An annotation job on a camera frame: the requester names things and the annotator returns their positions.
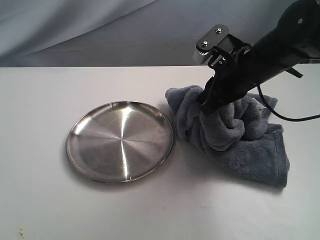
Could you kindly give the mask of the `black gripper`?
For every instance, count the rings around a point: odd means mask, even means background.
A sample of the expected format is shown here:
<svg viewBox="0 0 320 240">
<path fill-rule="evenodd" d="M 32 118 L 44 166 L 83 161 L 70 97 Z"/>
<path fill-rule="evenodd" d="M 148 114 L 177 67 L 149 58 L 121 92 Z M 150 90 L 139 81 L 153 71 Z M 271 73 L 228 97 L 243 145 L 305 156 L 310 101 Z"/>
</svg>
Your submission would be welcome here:
<svg viewBox="0 0 320 240">
<path fill-rule="evenodd" d="M 253 77 L 254 63 L 254 56 L 240 56 L 232 62 L 221 63 L 216 60 L 208 65 L 215 74 L 208 80 L 198 98 L 201 112 L 210 115 L 255 88 L 257 83 Z"/>
</svg>

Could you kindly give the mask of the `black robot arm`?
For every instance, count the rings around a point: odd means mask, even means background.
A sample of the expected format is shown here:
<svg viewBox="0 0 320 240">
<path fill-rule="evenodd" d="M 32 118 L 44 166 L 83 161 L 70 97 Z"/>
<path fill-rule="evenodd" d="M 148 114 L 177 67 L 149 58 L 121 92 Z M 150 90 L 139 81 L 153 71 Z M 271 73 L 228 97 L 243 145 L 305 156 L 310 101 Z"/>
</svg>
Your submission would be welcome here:
<svg viewBox="0 0 320 240">
<path fill-rule="evenodd" d="M 230 34 L 225 25 L 215 25 L 196 43 L 194 57 L 215 71 L 198 99 L 205 115 L 282 72 L 301 78 L 295 65 L 320 61 L 320 3 L 295 1 L 277 26 L 254 45 Z"/>
</svg>

